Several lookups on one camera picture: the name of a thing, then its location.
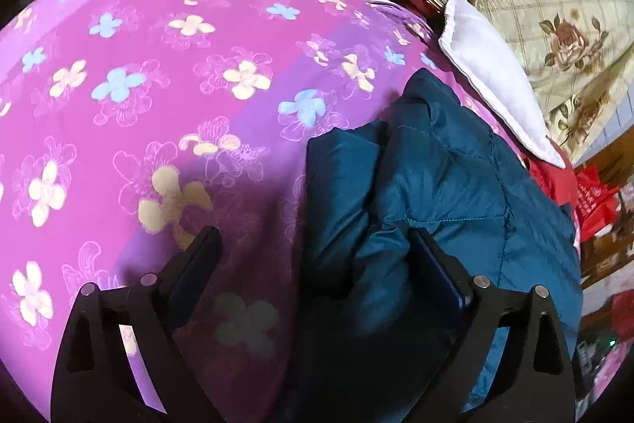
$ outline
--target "checkered pattern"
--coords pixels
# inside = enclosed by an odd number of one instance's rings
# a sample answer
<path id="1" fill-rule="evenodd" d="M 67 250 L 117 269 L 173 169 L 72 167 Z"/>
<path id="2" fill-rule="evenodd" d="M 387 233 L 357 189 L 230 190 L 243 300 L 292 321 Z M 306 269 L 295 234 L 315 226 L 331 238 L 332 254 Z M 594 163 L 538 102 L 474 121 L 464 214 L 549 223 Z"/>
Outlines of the checkered pattern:
<path id="1" fill-rule="evenodd" d="M 614 108 L 627 91 L 634 77 L 634 0 L 471 0 L 502 34 L 524 69 L 526 70 L 541 109 L 546 115 L 552 137 L 566 141 L 566 151 L 578 157 L 601 131 Z M 552 52 L 553 34 L 540 28 L 541 21 L 554 21 L 559 14 L 590 40 L 600 38 L 601 32 L 592 24 L 592 18 L 600 22 L 601 31 L 609 35 L 603 45 L 603 63 L 594 70 L 582 70 L 574 65 L 563 71 L 560 67 L 546 66 L 544 58 Z M 588 106 L 609 99 L 591 122 L 584 135 L 573 136 L 562 129 L 564 125 L 553 110 L 561 104 L 577 99 L 577 107 Z M 575 114 L 570 113 L 565 123 L 572 123 Z"/>

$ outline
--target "red plastic bag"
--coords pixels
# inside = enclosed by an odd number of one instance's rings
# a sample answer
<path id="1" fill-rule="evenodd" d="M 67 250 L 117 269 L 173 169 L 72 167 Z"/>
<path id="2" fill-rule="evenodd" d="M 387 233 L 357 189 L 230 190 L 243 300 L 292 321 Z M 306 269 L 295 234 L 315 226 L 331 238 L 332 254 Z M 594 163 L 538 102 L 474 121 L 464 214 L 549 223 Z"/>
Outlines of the red plastic bag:
<path id="1" fill-rule="evenodd" d="M 585 242 L 616 220 L 617 202 L 614 195 L 619 187 L 609 189 L 608 185 L 601 183 L 595 165 L 579 171 L 577 185 L 579 193 L 576 210 L 581 226 L 581 242 Z"/>
<path id="2" fill-rule="evenodd" d="M 634 337 L 634 290 L 614 296 L 612 329 L 619 334 L 621 341 L 628 341 Z"/>

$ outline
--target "red cloth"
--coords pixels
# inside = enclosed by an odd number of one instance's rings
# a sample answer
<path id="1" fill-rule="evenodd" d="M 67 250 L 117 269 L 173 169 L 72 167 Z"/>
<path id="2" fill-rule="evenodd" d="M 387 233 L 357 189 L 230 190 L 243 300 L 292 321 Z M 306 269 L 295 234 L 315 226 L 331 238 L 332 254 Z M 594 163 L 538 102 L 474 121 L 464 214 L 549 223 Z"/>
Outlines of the red cloth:
<path id="1" fill-rule="evenodd" d="M 581 242 L 585 242 L 601 228 L 605 228 L 616 220 L 618 203 L 614 195 L 619 189 L 618 187 L 610 189 L 608 185 L 601 182 L 595 165 L 578 172 L 577 186 L 579 187 L 577 216 L 581 224 Z"/>
<path id="2" fill-rule="evenodd" d="M 535 158 L 533 155 L 524 155 L 524 163 L 527 163 L 528 173 L 537 182 L 544 194 L 556 202 L 559 207 L 570 203 L 574 212 L 578 201 L 575 170 L 561 148 L 555 142 L 552 144 L 557 153 L 563 158 L 565 169 L 560 169 L 539 158 Z"/>
<path id="3" fill-rule="evenodd" d="M 614 296 L 612 301 L 612 329 L 622 341 L 634 337 L 634 290 Z"/>

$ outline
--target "white pillow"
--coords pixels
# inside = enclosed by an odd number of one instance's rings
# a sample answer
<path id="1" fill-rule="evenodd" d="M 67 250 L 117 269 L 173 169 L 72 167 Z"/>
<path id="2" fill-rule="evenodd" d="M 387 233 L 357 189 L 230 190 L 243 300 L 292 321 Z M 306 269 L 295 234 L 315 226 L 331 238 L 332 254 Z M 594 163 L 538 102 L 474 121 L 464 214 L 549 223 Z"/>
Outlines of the white pillow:
<path id="1" fill-rule="evenodd" d="M 563 159 L 546 137 L 543 115 L 524 69 L 496 29 L 467 0 L 448 1 L 439 43 L 526 149 L 564 169 Z"/>

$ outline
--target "beige floral bedding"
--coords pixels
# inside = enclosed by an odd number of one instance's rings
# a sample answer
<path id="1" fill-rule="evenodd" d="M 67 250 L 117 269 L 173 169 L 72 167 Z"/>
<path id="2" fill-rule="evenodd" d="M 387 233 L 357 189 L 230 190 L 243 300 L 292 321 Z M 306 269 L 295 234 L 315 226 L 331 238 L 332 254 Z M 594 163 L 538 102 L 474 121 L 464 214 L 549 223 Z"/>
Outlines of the beige floral bedding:
<path id="1" fill-rule="evenodd" d="M 634 77 L 634 0 L 471 0 L 526 70 L 551 137 L 575 161 Z"/>

